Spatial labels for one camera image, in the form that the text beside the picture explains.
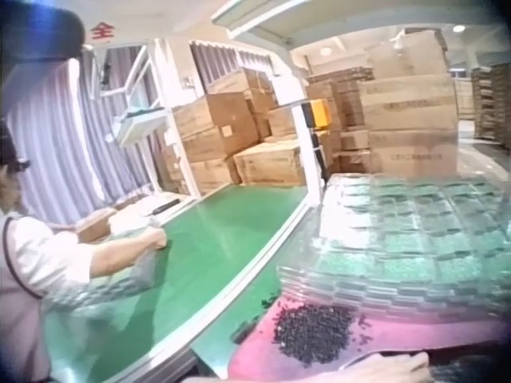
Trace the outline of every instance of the fluorescent lamp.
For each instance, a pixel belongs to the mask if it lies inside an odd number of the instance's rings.
[[[466,28],[465,26],[455,26],[453,28],[453,32],[455,32],[456,34],[460,34],[465,30],[465,28]]]

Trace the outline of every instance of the red character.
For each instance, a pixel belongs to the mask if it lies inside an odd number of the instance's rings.
[[[92,39],[99,40],[101,38],[113,38],[113,30],[115,30],[113,26],[110,26],[105,22],[100,22],[90,31],[93,33]]]

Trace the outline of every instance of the cap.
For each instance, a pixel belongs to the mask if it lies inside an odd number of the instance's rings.
[[[0,166],[5,165],[8,166],[9,173],[18,173],[24,172],[30,166],[30,161],[18,157],[7,124],[2,119],[0,124]]]
[[[85,43],[85,27],[76,14],[34,3],[2,2],[0,109],[3,116],[59,62],[79,58]]]

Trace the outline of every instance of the sleeve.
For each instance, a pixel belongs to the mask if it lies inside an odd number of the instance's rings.
[[[74,233],[54,235],[42,221],[24,217],[13,236],[19,271],[38,293],[89,283],[93,246]]]

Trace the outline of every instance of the shelf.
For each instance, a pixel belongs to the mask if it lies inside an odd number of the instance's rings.
[[[138,144],[164,125],[167,115],[168,111],[163,108],[128,113],[124,116],[124,120],[114,124],[113,134],[122,148]]]

